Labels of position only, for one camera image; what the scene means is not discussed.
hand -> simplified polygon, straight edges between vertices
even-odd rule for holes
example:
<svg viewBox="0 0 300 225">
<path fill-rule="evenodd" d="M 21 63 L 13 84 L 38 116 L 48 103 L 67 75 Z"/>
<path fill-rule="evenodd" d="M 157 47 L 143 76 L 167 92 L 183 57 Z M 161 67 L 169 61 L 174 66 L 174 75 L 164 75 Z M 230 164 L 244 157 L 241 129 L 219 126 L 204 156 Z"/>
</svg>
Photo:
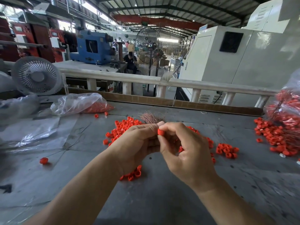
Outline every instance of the hand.
<svg viewBox="0 0 300 225">
<path fill-rule="evenodd" d="M 166 132 L 164 136 L 158 136 L 158 139 L 160 152 L 170 171 L 194 191 L 205 192 L 214 188 L 218 176 L 207 139 L 182 122 L 167 122 L 159 129 Z M 185 151 L 177 156 L 180 144 Z"/>
<path fill-rule="evenodd" d="M 157 130 L 164 122 L 130 127 L 108 148 L 117 159 L 120 176 L 132 172 L 149 154 L 159 152 Z"/>
</svg>

black pants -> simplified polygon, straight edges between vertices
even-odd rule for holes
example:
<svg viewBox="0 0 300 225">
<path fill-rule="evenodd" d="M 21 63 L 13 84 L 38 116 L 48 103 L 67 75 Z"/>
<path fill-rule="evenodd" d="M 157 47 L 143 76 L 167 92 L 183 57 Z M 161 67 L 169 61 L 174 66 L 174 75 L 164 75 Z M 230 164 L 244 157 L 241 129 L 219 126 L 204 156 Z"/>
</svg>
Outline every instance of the black pants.
<svg viewBox="0 0 300 225">
<path fill-rule="evenodd" d="M 132 70 L 133 74 L 137 73 L 137 67 L 135 66 L 135 64 L 127 64 L 127 69 Z"/>
</svg>

person's right hand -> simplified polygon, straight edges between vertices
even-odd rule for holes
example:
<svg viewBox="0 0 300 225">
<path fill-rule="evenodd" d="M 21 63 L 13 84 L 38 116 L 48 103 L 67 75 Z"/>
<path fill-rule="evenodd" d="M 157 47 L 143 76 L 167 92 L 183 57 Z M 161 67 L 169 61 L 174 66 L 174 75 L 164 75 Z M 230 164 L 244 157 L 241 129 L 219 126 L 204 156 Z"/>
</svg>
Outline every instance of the person's right hand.
<svg viewBox="0 0 300 225">
<path fill-rule="evenodd" d="M 170 171 L 198 193 L 214 189 L 218 175 L 207 139 L 187 128 L 182 122 L 167 122 L 159 129 L 165 131 L 165 135 L 158 136 L 158 139 L 160 152 Z M 184 151 L 177 156 L 180 144 Z"/>
</svg>

forearm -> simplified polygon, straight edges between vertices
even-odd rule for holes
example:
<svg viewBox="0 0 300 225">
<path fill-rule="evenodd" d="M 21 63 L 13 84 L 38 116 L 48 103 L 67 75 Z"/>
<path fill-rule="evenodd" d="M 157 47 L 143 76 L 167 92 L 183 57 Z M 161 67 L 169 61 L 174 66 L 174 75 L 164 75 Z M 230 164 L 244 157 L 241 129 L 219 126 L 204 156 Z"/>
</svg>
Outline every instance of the forearm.
<svg viewBox="0 0 300 225">
<path fill-rule="evenodd" d="M 263 225 L 263 216 L 239 197 L 222 178 L 205 193 L 195 191 L 218 225 Z"/>
<path fill-rule="evenodd" d="M 25 224 L 92 224 L 120 178 L 114 164 L 108 149 L 100 153 Z"/>
</svg>

blue machine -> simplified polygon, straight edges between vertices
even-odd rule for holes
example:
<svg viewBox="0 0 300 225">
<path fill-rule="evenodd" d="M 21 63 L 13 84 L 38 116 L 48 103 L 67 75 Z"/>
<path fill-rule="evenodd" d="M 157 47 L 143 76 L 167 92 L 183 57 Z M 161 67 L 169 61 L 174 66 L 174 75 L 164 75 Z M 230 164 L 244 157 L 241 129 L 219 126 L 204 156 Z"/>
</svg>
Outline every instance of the blue machine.
<svg viewBox="0 0 300 225">
<path fill-rule="evenodd" d="M 113 37 L 107 33 L 81 30 L 77 34 L 78 52 L 70 53 L 70 58 L 88 64 L 108 64 L 115 55 L 109 44 L 112 41 Z"/>
</svg>

